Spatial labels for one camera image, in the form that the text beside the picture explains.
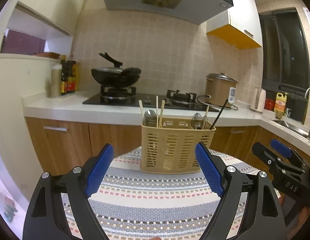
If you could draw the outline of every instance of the silver bolt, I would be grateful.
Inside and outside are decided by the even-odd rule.
[[[79,173],[81,171],[82,171],[82,168],[80,168],[80,167],[73,168],[73,173]]]
[[[49,177],[49,173],[48,173],[48,172],[44,172],[44,173],[41,175],[41,177],[42,177],[43,179],[46,179],[46,178]]]
[[[266,178],[266,177],[267,177],[267,174],[266,174],[265,171],[260,171],[260,176],[261,176],[262,178]]]
[[[229,172],[235,172],[235,171],[236,171],[235,167],[233,167],[233,166],[228,166],[228,167],[227,167],[227,170],[228,170]]]

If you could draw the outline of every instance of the beige cutlery basket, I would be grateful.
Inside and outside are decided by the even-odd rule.
[[[163,117],[162,128],[142,125],[140,169],[148,173],[181,174],[200,171],[195,146],[203,142],[209,148],[216,128],[209,122],[203,130],[194,130],[191,119]]]

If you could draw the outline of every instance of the red container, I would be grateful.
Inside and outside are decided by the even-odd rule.
[[[273,101],[271,99],[266,99],[265,100],[264,109],[273,111],[274,110],[274,106],[275,106],[275,101]]]

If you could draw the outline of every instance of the black glass cooktop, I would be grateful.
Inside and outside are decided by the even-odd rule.
[[[97,94],[93,96],[92,98],[89,98],[88,100],[84,101],[84,105],[105,105],[105,106],[136,106],[139,107],[138,100],[143,101],[143,106],[144,107],[156,107],[156,95],[151,95],[151,94],[142,94],[142,93],[137,93],[136,96],[127,98],[124,100],[117,100],[117,99],[108,99],[108,98],[103,98],[100,96],[100,94]],[[165,104],[165,108],[170,108],[170,109],[183,109],[183,110],[195,110],[195,111],[206,111],[207,106],[203,105],[199,102],[196,102],[195,104],[191,105],[184,105],[184,104],[179,104],[179,103],[173,103],[171,101],[167,101],[166,96],[159,95],[158,96],[159,100],[159,107],[161,106],[162,100],[165,100],[168,102],[168,104]],[[214,108],[209,108],[210,112],[219,112],[218,110]]]

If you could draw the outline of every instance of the kitchen countertop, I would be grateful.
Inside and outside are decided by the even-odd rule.
[[[56,99],[43,98],[23,107],[24,116],[60,121],[141,125],[139,107],[133,106],[100,106],[83,105],[82,102],[95,95],[96,92],[80,91],[74,95]],[[173,117],[192,117],[199,112],[202,116],[204,111],[164,109],[164,115]],[[212,123],[217,117],[216,112],[208,113],[208,121]],[[276,134],[310,156],[310,141],[301,138],[279,124],[272,122],[275,119],[273,111],[264,110],[263,114],[257,114],[247,108],[239,107],[239,110],[224,110],[216,123],[220,126],[261,126]],[[306,126],[288,118],[283,118],[288,123],[308,131]]]

